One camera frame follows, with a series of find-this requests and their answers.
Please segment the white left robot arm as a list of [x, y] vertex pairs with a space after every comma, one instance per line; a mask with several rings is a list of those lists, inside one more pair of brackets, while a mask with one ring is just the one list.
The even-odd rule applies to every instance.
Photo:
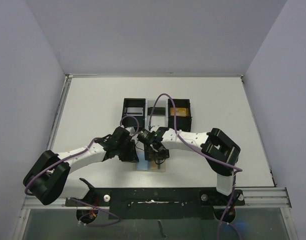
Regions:
[[36, 197], [43, 205], [58, 198], [77, 198], [81, 204], [93, 203], [95, 193], [84, 179], [69, 179], [69, 174], [94, 163], [118, 157], [122, 162], [138, 162], [133, 127], [117, 127], [112, 134], [95, 137], [84, 147], [54, 153], [44, 151], [23, 179], [24, 192]]

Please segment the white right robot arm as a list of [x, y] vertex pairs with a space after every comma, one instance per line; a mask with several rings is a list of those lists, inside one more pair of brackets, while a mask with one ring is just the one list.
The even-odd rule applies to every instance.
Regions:
[[204, 157], [217, 174], [216, 200], [226, 205], [234, 198], [235, 174], [242, 171], [236, 166], [241, 148], [219, 128], [202, 133], [168, 127], [158, 127], [153, 131], [144, 128], [137, 139], [158, 156], [165, 151], [182, 150]]

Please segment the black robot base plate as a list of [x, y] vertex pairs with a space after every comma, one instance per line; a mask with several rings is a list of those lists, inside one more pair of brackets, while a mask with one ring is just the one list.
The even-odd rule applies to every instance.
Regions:
[[245, 205], [242, 190], [235, 190], [230, 197], [217, 192], [214, 187], [94, 188], [82, 201], [108, 207], [123, 220], [212, 220], [220, 218], [226, 206], [234, 216], [235, 207]]

